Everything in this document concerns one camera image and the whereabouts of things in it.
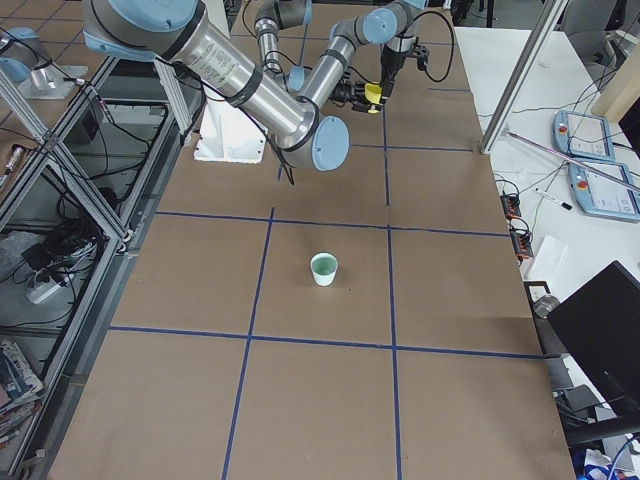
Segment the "stack of magazines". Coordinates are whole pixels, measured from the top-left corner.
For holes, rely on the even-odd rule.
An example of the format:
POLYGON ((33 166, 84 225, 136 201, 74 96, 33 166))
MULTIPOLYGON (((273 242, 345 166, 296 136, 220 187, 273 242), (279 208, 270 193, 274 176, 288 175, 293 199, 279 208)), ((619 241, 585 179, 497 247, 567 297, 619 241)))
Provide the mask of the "stack of magazines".
POLYGON ((41 406, 45 385, 18 344, 1 338, 1 447, 20 433, 20 425, 41 406))

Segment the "upper teach pendant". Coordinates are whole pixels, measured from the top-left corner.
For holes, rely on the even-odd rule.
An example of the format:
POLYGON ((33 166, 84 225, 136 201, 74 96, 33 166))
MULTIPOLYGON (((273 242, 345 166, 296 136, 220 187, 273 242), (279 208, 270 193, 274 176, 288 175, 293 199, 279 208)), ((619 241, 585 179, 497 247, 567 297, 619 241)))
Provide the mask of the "upper teach pendant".
POLYGON ((604 117, 560 110, 552 127, 556 147, 572 157, 615 160, 609 121, 604 117))

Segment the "aluminium frame post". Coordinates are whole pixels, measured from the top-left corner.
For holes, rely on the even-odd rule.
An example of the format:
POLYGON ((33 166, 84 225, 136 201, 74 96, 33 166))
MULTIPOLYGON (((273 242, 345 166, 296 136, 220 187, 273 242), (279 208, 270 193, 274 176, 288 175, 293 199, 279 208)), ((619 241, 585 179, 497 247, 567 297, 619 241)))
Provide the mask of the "aluminium frame post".
POLYGON ((547 39, 554 30, 568 0, 546 1, 534 28, 531 30, 512 74, 480 143, 480 152, 490 154, 498 138, 506 131, 507 120, 535 62, 541 55, 547 39))

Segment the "black marker pen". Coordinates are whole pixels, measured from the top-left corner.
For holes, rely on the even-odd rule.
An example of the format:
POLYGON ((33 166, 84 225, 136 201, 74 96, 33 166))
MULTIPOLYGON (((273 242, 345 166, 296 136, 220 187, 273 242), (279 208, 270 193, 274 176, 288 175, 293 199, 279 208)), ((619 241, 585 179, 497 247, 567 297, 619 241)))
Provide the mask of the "black marker pen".
POLYGON ((567 211, 571 211, 573 209, 573 206, 565 201, 562 201, 561 199, 551 195, 550 193, 548 193, 547 191, 544 191, 543 189, 540 188, 536 188, 535 192, 543 199, 546 199, 550 202, 552 202, 555 205, 560 206, 561 208, 567 210, 567 211))

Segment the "teach pendant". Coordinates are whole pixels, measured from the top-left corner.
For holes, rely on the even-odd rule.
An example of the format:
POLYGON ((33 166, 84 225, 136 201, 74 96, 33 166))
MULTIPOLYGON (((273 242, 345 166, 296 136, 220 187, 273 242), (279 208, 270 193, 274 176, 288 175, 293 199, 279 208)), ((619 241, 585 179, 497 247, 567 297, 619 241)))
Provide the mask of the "teach pendant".
POLYGON ((585 214, 639 222, 637 192, 576 164, 569 166, 569 178, 575 201, 585 214))
POLYGON ((572 157, 615 160, 609 121, 604 117, 560 110, 552 127, 556 147, 572 157))

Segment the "lower teach pendant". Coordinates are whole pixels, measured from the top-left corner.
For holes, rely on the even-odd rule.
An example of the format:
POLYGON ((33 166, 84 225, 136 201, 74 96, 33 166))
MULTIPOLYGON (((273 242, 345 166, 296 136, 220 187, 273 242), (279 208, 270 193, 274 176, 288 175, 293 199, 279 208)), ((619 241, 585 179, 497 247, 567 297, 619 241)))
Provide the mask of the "lower teach pendant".
POLYGON ((569 178, 575 201, 585 214, 639 222, 637 192, 576 164, 569 166, 569 178))

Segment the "black laptop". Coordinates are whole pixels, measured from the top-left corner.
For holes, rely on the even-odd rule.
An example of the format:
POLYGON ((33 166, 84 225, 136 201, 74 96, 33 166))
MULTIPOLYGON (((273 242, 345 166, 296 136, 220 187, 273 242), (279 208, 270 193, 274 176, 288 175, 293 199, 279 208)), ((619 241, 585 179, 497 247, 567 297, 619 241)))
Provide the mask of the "black laptop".
POLYGON ((639 281, 617 260, 561 302, 548 321, 618 415, 639 412, 639 281))

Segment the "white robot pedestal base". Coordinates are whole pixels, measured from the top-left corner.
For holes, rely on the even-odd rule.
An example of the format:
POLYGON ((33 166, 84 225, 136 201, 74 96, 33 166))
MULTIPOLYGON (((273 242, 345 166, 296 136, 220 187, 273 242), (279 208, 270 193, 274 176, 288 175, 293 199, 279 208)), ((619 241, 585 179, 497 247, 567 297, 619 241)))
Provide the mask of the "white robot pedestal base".
POLYGON ((240 110, 224 101, 208 100, 199 129, 194 158, 203 162, 259 164, 266 140, 240 110))

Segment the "yellow plastic cup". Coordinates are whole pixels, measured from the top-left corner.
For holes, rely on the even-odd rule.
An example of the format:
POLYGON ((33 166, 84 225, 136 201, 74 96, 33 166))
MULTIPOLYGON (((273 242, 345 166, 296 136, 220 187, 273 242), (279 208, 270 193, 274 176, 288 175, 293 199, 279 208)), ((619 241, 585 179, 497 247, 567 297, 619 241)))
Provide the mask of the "yellow plastic cup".
POLYGON ((365 99, 371 104, 380 104, 383 89, 378 84, 366 83, 364 86, 365 99))

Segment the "green plastic cup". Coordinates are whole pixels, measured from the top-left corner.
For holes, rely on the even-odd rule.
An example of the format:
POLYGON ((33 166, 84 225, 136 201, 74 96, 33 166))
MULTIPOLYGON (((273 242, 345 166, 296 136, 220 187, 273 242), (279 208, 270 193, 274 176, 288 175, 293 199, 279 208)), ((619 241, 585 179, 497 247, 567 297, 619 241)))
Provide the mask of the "green plastic cup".
POLYGON ((332 284, 338 270, 338 261, 328 252, 319 252, 310 260, 310 268, 314 282, 321 287, 332 284))

